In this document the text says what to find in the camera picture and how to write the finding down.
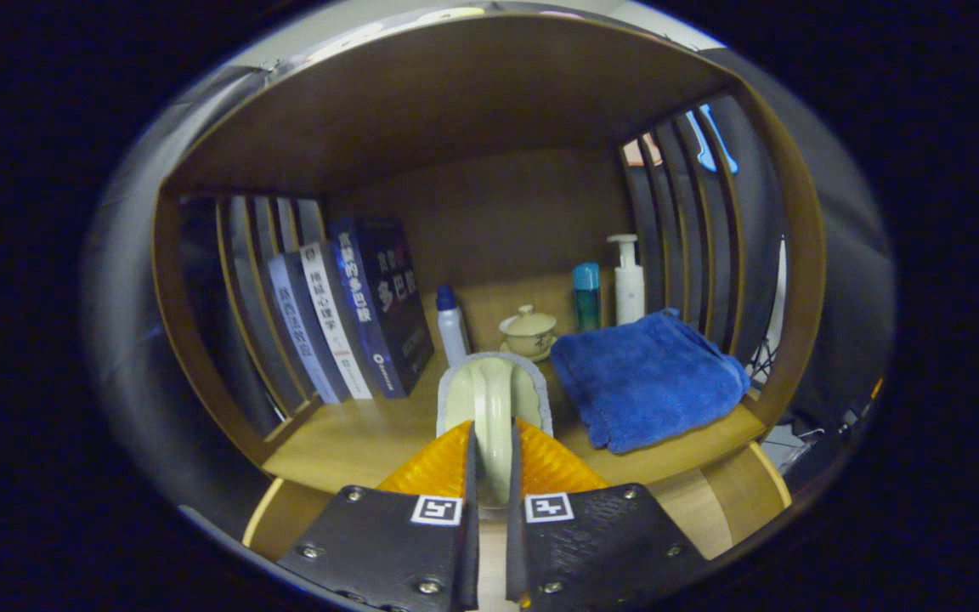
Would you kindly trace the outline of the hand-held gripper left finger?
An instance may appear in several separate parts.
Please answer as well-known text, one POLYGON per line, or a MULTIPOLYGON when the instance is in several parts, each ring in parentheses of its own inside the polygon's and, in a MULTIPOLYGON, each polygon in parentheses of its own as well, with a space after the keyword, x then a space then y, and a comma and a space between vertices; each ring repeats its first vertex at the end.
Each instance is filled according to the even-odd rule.
POLYGON ((376 611, 478 607, 477 438, 462 422, 376 488, 346 485, 280 567, 376 611))

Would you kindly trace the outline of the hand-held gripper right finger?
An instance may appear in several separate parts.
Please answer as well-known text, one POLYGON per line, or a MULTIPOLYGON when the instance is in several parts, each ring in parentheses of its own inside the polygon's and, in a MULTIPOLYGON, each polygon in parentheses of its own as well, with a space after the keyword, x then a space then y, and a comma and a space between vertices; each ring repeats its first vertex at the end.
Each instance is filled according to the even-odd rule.
POLYGON ((520 418, 510 495, 506 596, 522 611, 648 611, 708 565, 645 485, 603 484, 520 418))

